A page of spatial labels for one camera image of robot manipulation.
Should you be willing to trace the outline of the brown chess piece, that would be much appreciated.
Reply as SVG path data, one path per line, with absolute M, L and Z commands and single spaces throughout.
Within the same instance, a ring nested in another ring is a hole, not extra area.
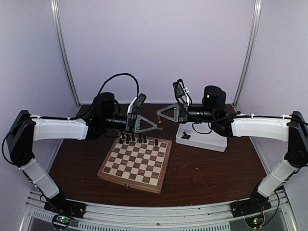
M 157 116 L 157 130 L 160 132 L 163 131 L 162 119 L 160 116 Z

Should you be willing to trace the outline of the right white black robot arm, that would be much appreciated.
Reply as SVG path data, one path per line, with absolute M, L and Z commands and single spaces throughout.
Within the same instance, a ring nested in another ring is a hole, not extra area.
M 209 123 L 210 129 L 222 137 L 259 137 L 288 143 L 288 150 L 276 167 L 255 187 L 247 200 L 250 212 L 260 210 L 268 197 L 293 174 L 308 165 L 308 124 L 302 114 L 266 116 L 228 113 L 226 92 L 217 86 L 206 86 L 202 105 L 178 101 L 157 111 L 157 115 L 178 124 Z

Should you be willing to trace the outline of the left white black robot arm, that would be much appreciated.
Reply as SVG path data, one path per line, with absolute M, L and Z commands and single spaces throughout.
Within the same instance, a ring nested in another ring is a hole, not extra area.
M 93 141 L 108 129 L 133 134 L 155 130 L 156 123 L 135 113 L 145 99 L 145 94 L 137 95 L 124 115 L 115 112 L 120 106 L 111 92 L 100 93 L 93 99 L 90 115 L 86 118 L 35 116 L 22 110 L 2 141 L 1 146 L 7 146 L 9 151 L 9 156 L 4 159 L 32 181 L 53 209 L 64 214 L 69 210 L 69 202 L 61 188 L 35 159 L 33 143 L 52 139 Z

